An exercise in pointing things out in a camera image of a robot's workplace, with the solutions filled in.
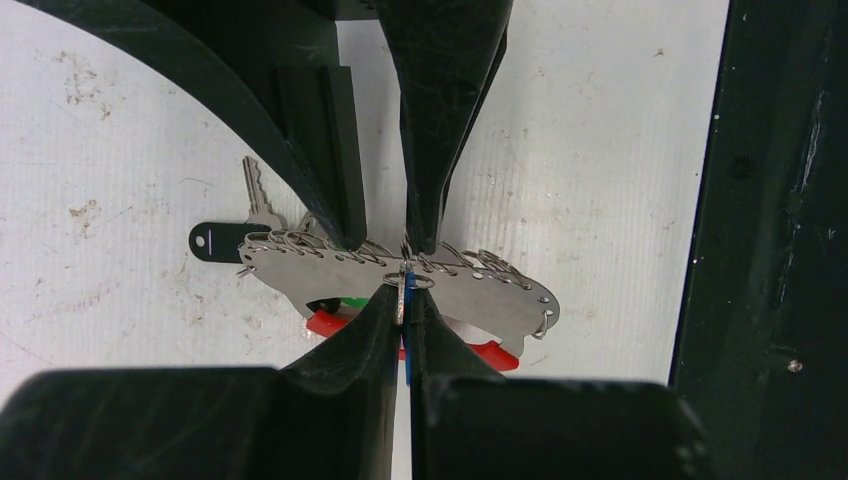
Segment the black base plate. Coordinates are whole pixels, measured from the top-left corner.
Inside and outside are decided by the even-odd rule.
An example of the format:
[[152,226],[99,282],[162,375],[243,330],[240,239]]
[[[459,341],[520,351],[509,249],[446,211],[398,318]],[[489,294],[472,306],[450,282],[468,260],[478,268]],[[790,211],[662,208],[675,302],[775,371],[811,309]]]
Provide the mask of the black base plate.
[[847,475],[847,5],[729,5],[669,375],[720,479]]

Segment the silver key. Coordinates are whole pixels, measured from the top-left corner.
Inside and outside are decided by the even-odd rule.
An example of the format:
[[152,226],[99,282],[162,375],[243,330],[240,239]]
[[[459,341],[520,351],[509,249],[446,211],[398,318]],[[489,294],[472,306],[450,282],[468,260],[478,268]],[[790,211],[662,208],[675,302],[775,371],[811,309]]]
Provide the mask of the silver key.
[[273,211],[262,187],[258,161],[245,156],[241,160],[241,165],[249,201],[249,213],[246,222],[254,225],[265,225],[272,230],[286,228],[287,222]]

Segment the green key tag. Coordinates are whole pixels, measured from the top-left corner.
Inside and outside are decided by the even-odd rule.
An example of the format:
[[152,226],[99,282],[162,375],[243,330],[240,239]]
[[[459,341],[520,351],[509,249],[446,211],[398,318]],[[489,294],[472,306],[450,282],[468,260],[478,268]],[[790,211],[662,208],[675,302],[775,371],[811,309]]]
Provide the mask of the green key tag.
[[362,297],[342,297],[340,301],[346,306],[357,309],[363,308],[368,303],[368,299]]

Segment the metal key holder red handle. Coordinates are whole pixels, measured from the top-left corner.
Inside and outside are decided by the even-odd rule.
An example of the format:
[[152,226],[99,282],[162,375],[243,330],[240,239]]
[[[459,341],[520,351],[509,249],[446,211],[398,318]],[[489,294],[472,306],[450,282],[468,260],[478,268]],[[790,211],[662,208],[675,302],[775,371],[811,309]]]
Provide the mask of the metal key holder red handle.
[[309,331],[328,338],[361,309],[342,297],[369,299],[382,284],[397,286],[404,273],[427,291],[442,317],[490,335],[473,350],[500,371],[514,370],[525,340],[543,339],[560,318],[560,305],[541,283],[488,250],[459,251],[442,245],[449,261],[395,255],[366,241],[351,251],[305,231],[249,233],[239,247],[247,274],[282,293],[305,318]]

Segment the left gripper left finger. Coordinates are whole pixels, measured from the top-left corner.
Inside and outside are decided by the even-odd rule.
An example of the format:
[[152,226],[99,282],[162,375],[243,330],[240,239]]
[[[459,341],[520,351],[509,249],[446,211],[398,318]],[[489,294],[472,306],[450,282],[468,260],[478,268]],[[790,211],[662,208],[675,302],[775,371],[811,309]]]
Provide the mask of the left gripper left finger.
[[1,413],[5,479],[387,479],[400,331],[381,286],[288,366],[55,370]]

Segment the black key tag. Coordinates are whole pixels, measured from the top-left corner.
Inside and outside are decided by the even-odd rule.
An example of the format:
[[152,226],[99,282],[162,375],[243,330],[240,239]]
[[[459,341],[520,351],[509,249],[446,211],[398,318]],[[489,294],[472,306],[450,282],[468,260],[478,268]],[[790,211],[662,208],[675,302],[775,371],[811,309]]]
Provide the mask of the black key tag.
[[264,231],[260,225],[201,222],[189,231],[188,247],[203,262],[241,264],[239,247],[246,235],[259,231]]

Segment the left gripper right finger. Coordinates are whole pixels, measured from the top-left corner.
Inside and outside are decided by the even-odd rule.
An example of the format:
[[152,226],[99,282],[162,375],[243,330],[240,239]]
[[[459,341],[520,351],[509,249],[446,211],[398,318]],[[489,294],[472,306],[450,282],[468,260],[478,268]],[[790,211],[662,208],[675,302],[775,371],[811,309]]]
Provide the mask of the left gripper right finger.
[[669,388],[507,377],[405,296],[416,479],[711,479],[703,430]]

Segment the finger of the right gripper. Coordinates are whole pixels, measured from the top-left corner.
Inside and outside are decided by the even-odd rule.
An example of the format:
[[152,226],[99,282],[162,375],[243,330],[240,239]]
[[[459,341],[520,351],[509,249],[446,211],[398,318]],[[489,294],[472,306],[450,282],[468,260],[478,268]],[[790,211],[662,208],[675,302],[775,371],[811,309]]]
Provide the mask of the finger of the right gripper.
[[315,1],[37,1],[128,53],[233,130],[339,246],[365,240],[351,71]]
[[400,88],[414,253],[438,248],[451,176],[505,55],[510,1],[377,1]]

